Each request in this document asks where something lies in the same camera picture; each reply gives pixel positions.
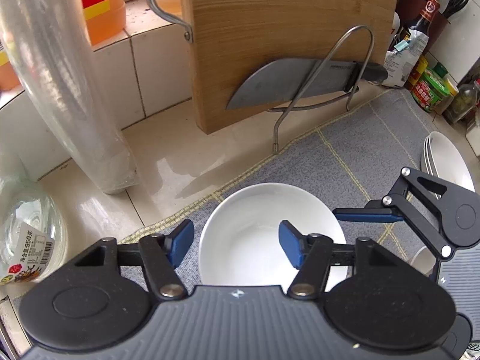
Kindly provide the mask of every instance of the knife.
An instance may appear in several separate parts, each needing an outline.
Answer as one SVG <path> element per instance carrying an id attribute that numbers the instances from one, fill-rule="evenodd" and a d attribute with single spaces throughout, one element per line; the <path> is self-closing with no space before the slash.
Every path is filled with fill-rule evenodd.
<path id="1" fill-rule="evenodd" d="M 249 76 L 237 89 L 226 109 L 291 101 L 306 75 L 317 62 L 312 58 L 283 58 L 270 62 Z M 330 61 L 309 86 L 302 98 L 333 92 L 349 92 L 363 62 Z M 382 83 L 388 77 L 380 64 L 369 62 L 362 78 Z"/>

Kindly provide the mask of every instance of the barcode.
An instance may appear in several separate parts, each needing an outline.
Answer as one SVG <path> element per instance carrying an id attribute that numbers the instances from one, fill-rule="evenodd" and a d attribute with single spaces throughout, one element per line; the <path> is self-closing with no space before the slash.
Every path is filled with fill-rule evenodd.
<path id="1" fill-rule="evenodd" d="M 43 251 L 42 259 L 40 264 L 47 264 L 50 259 L 50 253 L 52 252 L 52 242 L 45 242 L 45 250 Z"/>

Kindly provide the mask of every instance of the wooden cutting board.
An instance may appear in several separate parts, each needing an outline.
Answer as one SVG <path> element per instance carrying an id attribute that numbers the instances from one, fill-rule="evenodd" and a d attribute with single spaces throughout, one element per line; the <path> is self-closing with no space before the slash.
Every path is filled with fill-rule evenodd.
<path id="1" fill-rule="evenodd" d="M 226 110 L 246 78 L 285 57 L 323 58 L 349 28 L 374 29 L 371 61 L 383 63 L 397 0 L 182 0 L 198 126 L 207 134 L 272 105 Z M 353 34 L 335 60 L 364 60 L 368 31 Z"/>

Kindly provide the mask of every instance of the gray placemat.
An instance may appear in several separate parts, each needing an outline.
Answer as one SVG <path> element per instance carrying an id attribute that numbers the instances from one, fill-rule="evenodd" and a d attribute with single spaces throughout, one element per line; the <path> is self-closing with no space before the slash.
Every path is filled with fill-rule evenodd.
<path id="1" fill-rule="evenodd" d="M 420 168 L 425 137 L 434 130 L 431 118 L 407 90 L 389 90 L 362 106 L 292 140 L 278 155 L 271 155 L 231 180 L 219 190 L 185 207 L 171 217 L 147 226 L 122 243 L 137 242 L 144 235 L 168 234 L 183 219 L 195 224 L 193 245 L 176 270 L 189 291 L 200 284 L 198 244 L 205 222 L 227 196 L 249 185 L 277 182 L 312 193 L 330 209 L 363 207 L 370 199 L 383 197 L 404 166 Z M 413 204 L 432 222 L 429 212 Z M 423 246 L 401 223 L 340 222 L 347 243 L 370 237 L 404 260 Z M 138 267 L 122 267 L 122 275 L 144 288 Z"/>

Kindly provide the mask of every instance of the plastic bag roll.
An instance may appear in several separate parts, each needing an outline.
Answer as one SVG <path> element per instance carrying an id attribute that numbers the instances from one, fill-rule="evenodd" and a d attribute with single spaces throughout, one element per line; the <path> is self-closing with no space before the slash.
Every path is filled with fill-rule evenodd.
<path id="1" fill-rule="evenodd" d="M 136 184 L 134 157 L 106 110 L 81 0 L 0 0 L 0 39 L 35 108 L 93 183 L 105 193 Z"/>

